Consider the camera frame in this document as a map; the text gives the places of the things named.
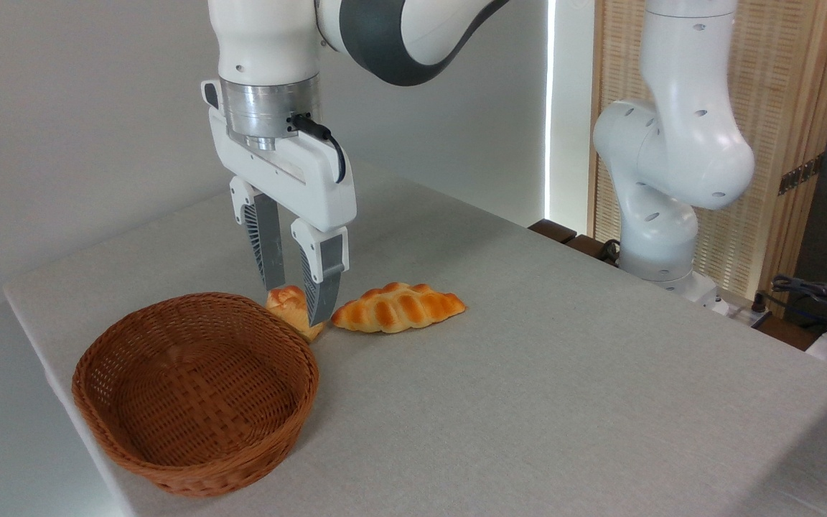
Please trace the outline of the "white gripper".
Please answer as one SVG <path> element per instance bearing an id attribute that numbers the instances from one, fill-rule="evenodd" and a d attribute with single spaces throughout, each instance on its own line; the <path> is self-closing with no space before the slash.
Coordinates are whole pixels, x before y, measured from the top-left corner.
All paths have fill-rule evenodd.
<path id="1" fill-rule="evenodd" d="M 347 229 L 342 226 L 357 216 L 348 158 L 305 132 L 281 139 L 272 150 L 237 143 L 221 109 L 220 81 L 207 80 L 202 88 L 216 152 L 237 176 L 230 181 L 234 216 L 246 230 L 263 288 L 270 291 L 286 282 L 281 204 L 299 217 L 290 231 L 302 253 L 309 326 L 330 320 L 341 274 L 349 269 Z"/>

